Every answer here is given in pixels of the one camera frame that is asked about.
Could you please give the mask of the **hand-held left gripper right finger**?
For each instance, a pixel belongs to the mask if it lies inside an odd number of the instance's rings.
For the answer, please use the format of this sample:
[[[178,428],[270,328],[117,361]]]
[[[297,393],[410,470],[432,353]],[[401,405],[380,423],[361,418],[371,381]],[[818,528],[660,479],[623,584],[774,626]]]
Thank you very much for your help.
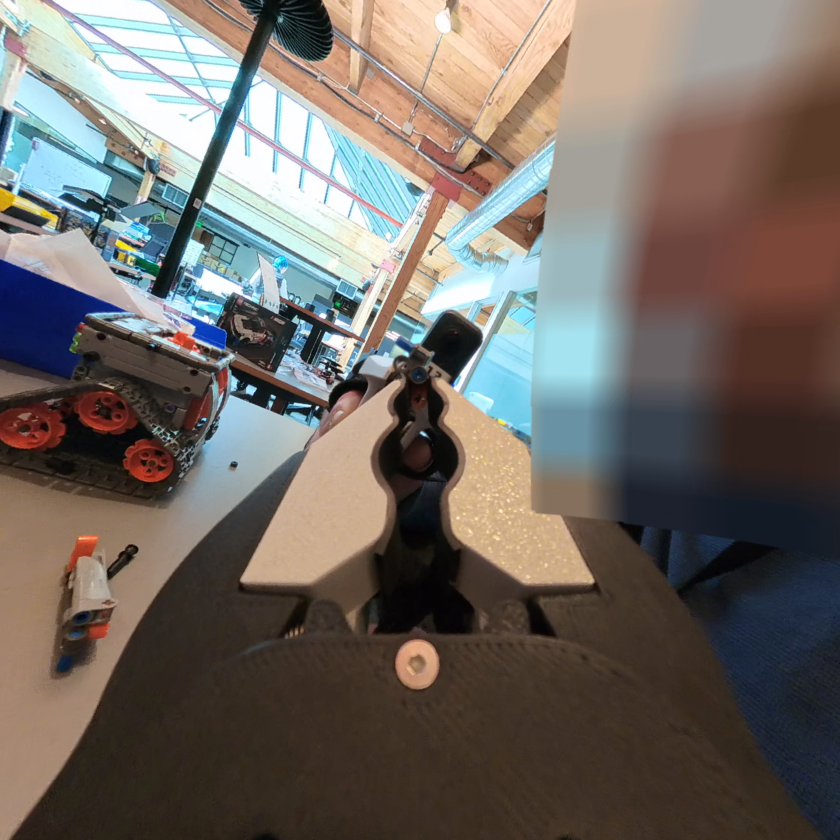
[[[595,578],[560,515],[534,511],[525,444],[436,380],[438,429],[455,446],[442,496],[444,534],[458,552],[455,587],[478,611],[504,601],[590,592]]]

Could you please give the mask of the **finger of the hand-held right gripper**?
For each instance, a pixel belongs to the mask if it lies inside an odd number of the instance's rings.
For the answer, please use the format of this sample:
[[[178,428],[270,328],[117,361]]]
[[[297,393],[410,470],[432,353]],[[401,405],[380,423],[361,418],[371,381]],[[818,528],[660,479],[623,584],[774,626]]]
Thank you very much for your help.
[[[401,450],[406,452],[420,433],[431,428],[428,406],[409,406],[407,420],[401,432]]]
[[[396,369],[396,360],[378,353],[369,353],[364,357],[359,366],[359,377],[365,383],[365,396],[374,396],[391,383],[403,383],[403,374]]]

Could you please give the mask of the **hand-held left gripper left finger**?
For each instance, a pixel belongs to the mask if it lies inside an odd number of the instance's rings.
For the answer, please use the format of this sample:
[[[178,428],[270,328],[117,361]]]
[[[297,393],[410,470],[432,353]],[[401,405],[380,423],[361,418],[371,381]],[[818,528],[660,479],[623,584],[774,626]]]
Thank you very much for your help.
[[[376,557],[396,520],[380,450],[402,389],[384,385],[311,445],[240,577],[244,590],[327,600],[346,614],[378,591]]]

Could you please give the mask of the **orange grey connector assembly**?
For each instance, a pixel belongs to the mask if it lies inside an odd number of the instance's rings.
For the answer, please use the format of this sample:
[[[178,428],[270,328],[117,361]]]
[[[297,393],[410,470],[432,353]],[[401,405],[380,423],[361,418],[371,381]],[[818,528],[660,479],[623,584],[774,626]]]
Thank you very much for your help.
[[[406,339],[398,339],[395,347],[400,353],[395,357],[393,367],[406,382],[410,417],[417,420],[427,408],[434,351],[422,344],[411,344]]]

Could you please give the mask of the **person's right hand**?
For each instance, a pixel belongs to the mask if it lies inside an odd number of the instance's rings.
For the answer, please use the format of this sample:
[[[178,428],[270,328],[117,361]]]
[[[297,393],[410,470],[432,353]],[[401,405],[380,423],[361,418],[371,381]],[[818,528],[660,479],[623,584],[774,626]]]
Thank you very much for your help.
[[[356,411],[362,402],[363,394],[359,391],[348,391],[342,394],[333,405],[329,413],[322,419],[318,429],[309,438],[303,451],[308,452],[310,447],[326,434],[329,434],[342,421],[346,420]],[[433,452],[428,440],[423,436],[414,438],[402,453],[402,467],[412,473],[424,472],[433,461]],[[390,478],[390,484],[394,491],[395,498],[400,501],[415,491],[422,488],[424,479],[413,479],[397,470]]]

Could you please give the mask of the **dark wooden table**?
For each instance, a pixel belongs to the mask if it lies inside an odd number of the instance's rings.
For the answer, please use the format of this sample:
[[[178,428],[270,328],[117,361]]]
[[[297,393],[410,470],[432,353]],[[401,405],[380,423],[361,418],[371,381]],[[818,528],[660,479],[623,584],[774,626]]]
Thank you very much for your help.
[[[360,350],[364,344],[364,339],[351,329],[321,318],[316,312],[306,307],[284,298],[280,300],[280,304],[285,310],[281,314],[285,320],[292,322],[297,319],[299,322],[310,324],[309,335],[298,354],[300,363],[308,370],[316,369],[317,358],[322,353],[321,347],[325,344],[325,335],[337,335],[341,338],[342,344],[341,350],[337,351],[338,356],[345,351],[352,354]],[[312,385],[299,382],[293,373],[284,373],[279,369],[268,371],[261,368],[255,362],[246,359],[242,350],[237,350],[235,354],[236,361],[232,364],[232,376],[239,384],[255,388],[254,394],[249,398],[253,404],[269,408],[271,412],[279,415],[294,411],[302,412],[303,407],[306,407],[308,420],[314,417],[320,418],[323,414],[329,402],[329,393],[333,384],[323,382]]]

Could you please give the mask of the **black car model box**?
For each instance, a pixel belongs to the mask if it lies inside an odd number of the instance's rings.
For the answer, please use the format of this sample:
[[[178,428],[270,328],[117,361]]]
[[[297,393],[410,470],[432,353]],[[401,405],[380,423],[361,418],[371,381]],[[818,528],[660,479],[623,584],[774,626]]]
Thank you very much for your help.
[[[270,373],[277,372],[298,328],[291,319],[231,294],[217,320],[228,350]]]

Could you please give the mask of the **grey device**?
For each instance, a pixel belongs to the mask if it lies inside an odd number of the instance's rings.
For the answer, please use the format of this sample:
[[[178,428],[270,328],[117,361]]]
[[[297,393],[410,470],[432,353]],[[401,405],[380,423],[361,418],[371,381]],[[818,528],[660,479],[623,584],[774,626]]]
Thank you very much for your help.
[[[2,466],[154,499],[218,428],[235,355],[123,311],[88,314],[68,382],[2,396]]]

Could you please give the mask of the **grey panel assembly orange ends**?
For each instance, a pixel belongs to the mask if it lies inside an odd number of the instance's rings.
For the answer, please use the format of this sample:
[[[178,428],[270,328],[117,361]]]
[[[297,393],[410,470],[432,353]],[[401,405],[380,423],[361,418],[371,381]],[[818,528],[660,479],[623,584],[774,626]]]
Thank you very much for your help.
[[[55,671],[64,675],[109,634],[118,601],[113,597],[99,537],[80,535],[64,573]]]

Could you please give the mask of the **person's blue sweater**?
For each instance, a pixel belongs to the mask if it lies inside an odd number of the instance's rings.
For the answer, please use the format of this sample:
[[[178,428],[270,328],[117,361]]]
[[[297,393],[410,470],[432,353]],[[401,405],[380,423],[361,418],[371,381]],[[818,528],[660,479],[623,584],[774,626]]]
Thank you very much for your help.
[[[734,541],[646,528],[641,547],[680,592],[764,758],[821,838],[839,838],[839,560],[765,553],[687,584]]]

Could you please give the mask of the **white crumpled paper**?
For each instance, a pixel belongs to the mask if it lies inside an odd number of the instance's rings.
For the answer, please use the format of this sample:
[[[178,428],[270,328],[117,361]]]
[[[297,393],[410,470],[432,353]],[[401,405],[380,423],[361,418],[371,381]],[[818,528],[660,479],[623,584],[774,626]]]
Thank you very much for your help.
[[[97,300],[94,312],[131,312],[169,329],[183,324],[140,291],[123,284],[100,253],[79,230],[58,235],[1,233],[2,274],[9,279],[12,266],[26,276],[50,281],[58,291],[77,291]]]

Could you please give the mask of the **blue storage bin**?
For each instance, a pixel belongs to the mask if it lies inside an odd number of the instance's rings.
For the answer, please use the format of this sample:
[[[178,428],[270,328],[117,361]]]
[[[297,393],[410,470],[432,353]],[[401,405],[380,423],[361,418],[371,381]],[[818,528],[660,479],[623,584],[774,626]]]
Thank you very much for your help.
[[[129,294],[123,306],[106,302],[61,282],[1,262],[1,358],[63,380],[81,360],[70,351],[77,325],[91,313],[132,312],[193,334],[195,341],[227,352],[226,333],[216,325],[179,311],[169,303],[118,281]]]

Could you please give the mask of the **silver ventilation duct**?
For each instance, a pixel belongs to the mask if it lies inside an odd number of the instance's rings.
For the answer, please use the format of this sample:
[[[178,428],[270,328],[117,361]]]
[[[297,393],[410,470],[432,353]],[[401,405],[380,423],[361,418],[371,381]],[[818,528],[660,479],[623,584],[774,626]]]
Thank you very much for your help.
[[[508,260],[473,248],[475,238],[493,228],[550,182],[556,137],[546,140],[522,161],[478,206],[451,227],[445,238],[448,252],[468,270],[497,275]]]

